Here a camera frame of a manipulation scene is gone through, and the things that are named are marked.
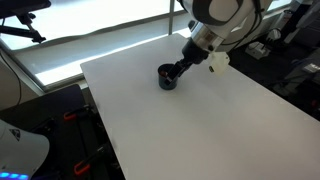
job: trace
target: black cup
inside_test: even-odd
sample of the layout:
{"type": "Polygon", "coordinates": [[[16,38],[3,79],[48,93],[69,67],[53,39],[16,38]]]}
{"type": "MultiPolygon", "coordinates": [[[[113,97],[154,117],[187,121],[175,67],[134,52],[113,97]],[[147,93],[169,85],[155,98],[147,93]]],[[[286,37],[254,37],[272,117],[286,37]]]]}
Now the black cup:
{"type": "Polygon", "coordinates": [[[178,78],[173,80],[170,85],[165,83],[166,76],[173,66],[174,64],[162,64],[158,68],[159,86],[164,90],[172,90],[177,87],[178,78]]]}

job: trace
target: black mount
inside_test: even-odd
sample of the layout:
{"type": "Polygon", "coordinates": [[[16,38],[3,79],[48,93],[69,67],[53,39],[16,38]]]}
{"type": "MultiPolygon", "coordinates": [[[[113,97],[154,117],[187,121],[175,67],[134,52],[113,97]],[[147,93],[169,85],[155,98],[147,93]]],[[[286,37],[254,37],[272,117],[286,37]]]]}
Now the black mount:
{"type": "MultiPolygon", "coordinates": [[[[17,16],[17,18],[19,19],[21,24],[31,25],[32,23],[31,19],[34,19],[35,15],[32,13],[26,13],[24,15],[17,16]]],[[[45,37],[42,37],[39,34],[39,32],[34,29],[27,30],[27,29],[15,28],[15,27],[0,26],[0,33],[32,38],[32,42],[38,42],[38,43],[41,43],[46,40],[45,37]]]]}

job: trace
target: wall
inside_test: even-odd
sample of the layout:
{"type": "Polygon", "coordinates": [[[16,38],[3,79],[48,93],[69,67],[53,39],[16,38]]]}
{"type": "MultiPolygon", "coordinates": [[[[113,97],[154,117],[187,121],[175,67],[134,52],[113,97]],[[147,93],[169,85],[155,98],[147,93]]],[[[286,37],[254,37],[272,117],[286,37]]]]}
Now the wall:
{"type": "MultiPolygon", "coordinates": [[[[23,74],[21,70],[17,68],[15,64],[10,62],[10,58],[6,56],[3,51],[2,55],[4,58],[9,61],[9,64],[15,69],[18,75],[21,77],[21,86],[22,86],[22,101],[25,102],[31,99],[42,95],[39,89],[36,87],[30,87],[27,84],[30,84],[31,81],[23,74]]],[[[12,71],[4,64],[0,58],[0,110],[9,108],[16,105],[19,99],[19,85],[16,76],[12,71]]]]}

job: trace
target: black cable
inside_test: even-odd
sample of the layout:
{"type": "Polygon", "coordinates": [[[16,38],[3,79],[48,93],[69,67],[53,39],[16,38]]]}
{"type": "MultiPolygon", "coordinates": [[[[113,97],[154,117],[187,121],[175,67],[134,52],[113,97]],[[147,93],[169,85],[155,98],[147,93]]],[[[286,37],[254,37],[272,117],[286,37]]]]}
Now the black cable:
{"type": "MultiPolygon", "coordinates": [[[[1,26],[4,26],[4,23],[5,23],[5,18],[3,19],[2,21],[2,25],[1,26]]],[[[2,58],[3,62],[9,67],[9,69],[13,72],[13,74],[16,76],[17,80],[18,80],[18,84],[19,84],[19,99],[18,99],[18,102],[17,104],[14,106],[13,108],[13,111],[20,105],[21,103],[21,99],[22,99],[22,86],[21,86],[21,80],[18,76],[18,74],[13,70],[13,68],[9,65],[9,63],[6,61],[6,59],[3,57],[2,55],[2,52],[1,52],[1,49],[0,49],[0,57],[2,58]]]]}
{"type": "Polygon", "coordinates": [[[320,73],[320,71],[318,71],[316,73],[313,73],[313,74],[303,74],[303,75],[299,75],[299,76],[290,77],[288,79],[284,79],[284,80],[281,80],[281,81],[270,82],[269,86],[270,85],[274,85],[274,84],[278,84],[278,83],[288,83],[289,84],[291,82],[290,80],[298,79],[298,78],[301,78],[301,77],[307,77],[307,76],[315,76],[318,73],[320,73]]]}
{"type": "Polygon", "coordinates": [[[250,42],[251,42],[252,40],[254,40],[255,38],[257,38],[257,37],[259,38],[259,37],[261,37],[261,36],[264,36],[264,35],[270,33],[271,31],[273,31],[273,30],[275,30],[275,29],[280,32],[279,28],[272,28],[272,29],[269,29],[267,32],[263,32],[263,33],[260,33],[260,34],[257,34],[257,35],[255,35],[255,36],[253,36],[253,37],[251,38],[250,42]]]}
{"type": "MultiPolygon", "coordinates": [[[[281,83],[279,83],[279,84],[280,84],[281,88],[284,88],[284,89],[286,89],[288,91],[290,91],[289,89],[286,88],[286,86],[288,84],[299,84],[299,85],[305,85],[305,86],[308,86],[308,87],[311,87],[311,88],[315,88],[315,86],[312,86],[311,84],[307,84],[307,83],[304,83],[304,82],[288,82],[288,84],[286,84],[286,85],[281,85],[281,83]]],[[[266,88],[272,88],[272,87],[273,87],[273,84],[270,84],[270,85],[266,86],[266,88]]]]}
{"type": "Polygon", "coordinates": [[[253,0],[253,3],[254,3],[254,6],[255,6],[255,18],[254,18],[254,22],[250,28],[250,30],[248,31],[248,33],[246,33],[243,38],[237,40],[237,41],[234,41],[232,43],[225,43],[225,44],[221,44],[221,45],[232,45],[232,44],[236,44],[231,50],[234,50],[243,40],[245,40],[248,36],[250,36],[250,34],[252,34],[255,30],[258,29],[258,27],[260,26],[261,22],[262,22],[262,12],[264,11],[263,9],[261,9],[261,4],[260,4],[260,0],[253,0]]]}
{"type": "Polygon", "coordinates": [[[241,42],[243,40],[245,40],[250,34],[252,34],[260,26],[261,22],[262,22],[262,15],[256,14],[255,18],[254,18],[254,22],[253,22],[249,32],[239,42],[237,42],[237,44],[235,46],[233,46],[230,51],[233,51],[234,49],[236,49],[239,46],[239,44],[241,44],[241,42]]]}

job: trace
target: white tabletop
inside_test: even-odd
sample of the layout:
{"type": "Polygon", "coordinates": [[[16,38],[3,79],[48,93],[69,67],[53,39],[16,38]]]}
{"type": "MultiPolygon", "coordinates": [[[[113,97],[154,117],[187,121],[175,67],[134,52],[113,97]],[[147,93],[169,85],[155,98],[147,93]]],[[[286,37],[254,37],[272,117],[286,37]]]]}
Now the white tabletop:
{"type": "Polygon", "coordinates": [[[82,64],[127,180],[319,180],[320,123],[228,67],[195,65],[172,91],[157,68],[179,35],[82,64]]]}

